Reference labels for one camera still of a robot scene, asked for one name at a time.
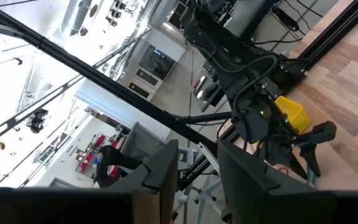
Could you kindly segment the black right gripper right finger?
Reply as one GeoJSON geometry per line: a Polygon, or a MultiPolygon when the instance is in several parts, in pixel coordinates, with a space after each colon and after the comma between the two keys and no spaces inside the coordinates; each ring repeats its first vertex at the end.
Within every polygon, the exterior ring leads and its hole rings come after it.
{"type": "Polygon", "coordinates": [[[218,164],[235,223],[268,223],[267,192],[279,184],[266,175],[267,164],[231,142],[218,143],[218,164]]]}

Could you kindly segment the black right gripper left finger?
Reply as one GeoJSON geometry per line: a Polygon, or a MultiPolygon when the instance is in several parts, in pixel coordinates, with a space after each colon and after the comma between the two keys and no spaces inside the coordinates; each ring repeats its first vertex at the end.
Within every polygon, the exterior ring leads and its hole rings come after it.
{"type": "Polygon", "coordinates": [[[114,223],[170,224],[178,180],[178,141],[170,140],[109,189],[114,223]]]}

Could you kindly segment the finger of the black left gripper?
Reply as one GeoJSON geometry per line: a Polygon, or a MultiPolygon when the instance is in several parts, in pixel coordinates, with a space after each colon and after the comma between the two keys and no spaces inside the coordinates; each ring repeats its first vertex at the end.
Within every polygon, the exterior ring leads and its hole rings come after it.
{"type": "Polygon", "coordinates": [[[337,127],[332,121],[326,121],[313,126],[312,130],[297,136],[294,146],[315,146],[333,140],[336,137],[337,127]]]}
{"type": "MultiPolygon", "coordinates": [[[[316,176],[321,177],[318,161],[316,158],[316,146],[303,146],[300,147],[299,156],[306,161],[306,167],[316,176]]],[[[298,159],[293,153],[293,149],[289,150],[287,154],[287,163],[286,166],[289,167],[294,173],[296,173],[301,178],[308,180],[309,174],[304,170],[298,159]]]]}

